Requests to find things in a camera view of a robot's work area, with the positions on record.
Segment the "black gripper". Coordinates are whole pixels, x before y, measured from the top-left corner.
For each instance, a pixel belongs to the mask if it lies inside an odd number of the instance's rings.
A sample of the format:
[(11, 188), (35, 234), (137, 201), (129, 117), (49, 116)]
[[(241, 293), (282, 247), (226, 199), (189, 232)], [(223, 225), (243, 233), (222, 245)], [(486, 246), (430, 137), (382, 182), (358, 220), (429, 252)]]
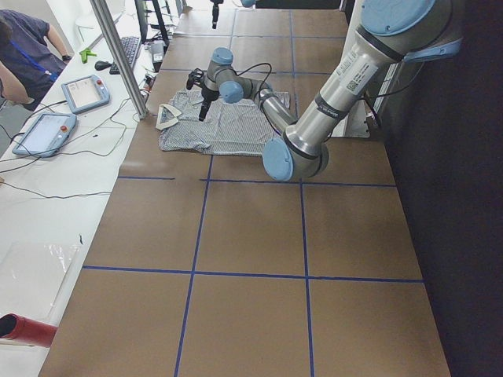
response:
[(206, 86), (201, 88), (203, 103), (200, 108), (199, 120), (203, 122), (206, 119), (207, 113), (211, 107), (211, 102), (218, 99), (218, 91), (208, 89)]
[(217, 28), (217, 16), (219, 15), (219, 6), (222, 4), (222, 0), (211, 0), (212, 7), (212, 29)]

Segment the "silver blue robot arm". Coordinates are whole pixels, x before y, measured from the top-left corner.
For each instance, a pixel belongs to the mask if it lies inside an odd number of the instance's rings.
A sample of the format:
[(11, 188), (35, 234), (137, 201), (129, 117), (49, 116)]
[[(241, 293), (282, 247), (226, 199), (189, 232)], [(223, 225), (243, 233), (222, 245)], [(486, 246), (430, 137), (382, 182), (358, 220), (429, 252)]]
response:
[(322, 172), (329, 161), (326, 138), (382, 68), (452, 57), (461, 48), (463, 1), (364, 1), (360, 10), (353, 46), (299, 118), (267, 83), (238, 75), (232, 52), (219, 47), (208, 69), (192, 71), (186, 83), (187, 89), (201, 88), (199, 119), (218, 98), (230, 104), (250, 99), (280, 133), (263, 149), (268, 175), (291, 181)]
[[(212, 3), (212, 20), (211, 27), (215, 30), (218, 25), (219, 18), (219, 6), (223, 3), (223, 0), (211, 0)], [(256, 4), (257, 0), (241, 0), (240, 3), (245, 8), (251, 8)]]

